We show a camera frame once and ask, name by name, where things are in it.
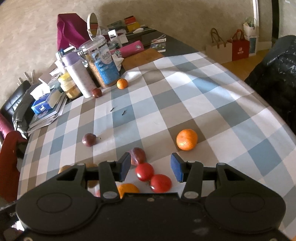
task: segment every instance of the red chair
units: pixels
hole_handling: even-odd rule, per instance
[[[18,131],[9,132],[0,150],[0,197],[8,203],[17,200],[20,172],[17,170],[17,146],[27,143]]]

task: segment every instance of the wooden floor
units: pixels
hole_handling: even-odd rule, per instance
[[[261,50],[258,51],[255,56],[227,62],[222,65],[244,81],[255,68],[255,66],[262,61],[268,51],[269,50]]]

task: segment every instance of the beige wall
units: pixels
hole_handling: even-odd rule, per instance
[[[296,35],[296,1],[279,0],[279,37]]]
[[[262,14],[271,0],[259,1],[265,2]],[[16,89],[17,78],[24,71],[35,69],[40,75],[54,62],[56,20],[63,12],[76,12],[84,20],[94,12],[103,24],[135,15],[141,24],[202,51],[210,42],[212,27],[227,39],[253,15],[253,7],[252,0],[6,0],[0,5],[0,106]],[[260,39],[270,41],[270,26],[265,26]]]
[[[259,7],[259,41],[271,41],[272,6],[271,0],[258,0]]]

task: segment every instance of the round mirror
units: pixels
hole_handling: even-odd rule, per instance
[[[93,39],[97,35],[98,27],[98,19],[96,15],[92,12],[87,17],[87,31],[91,39]]]

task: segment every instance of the blue and white plaid tablecloth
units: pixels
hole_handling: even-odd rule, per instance
[[[31,135],[19,196],[64,165],[117,160],[134,147],[145,150],[156,173],[172,179],[171,191],[181,192],[184,184],[170,168],[170,155],[177,152],[205,166],[228,163],[279,193],[287,205],[280,229],[290,238],[296,235],[296,137],[249,86],[202,53],[165,57],[123,78],[128,88],[112,86],[98,99],[76,99]],[[197,132],[199,143],[181,151],[176,135],[187,128]],[[91,148],[81,142],[89,132],[101,138]],[[151,192],[132,169],[126,182]]]

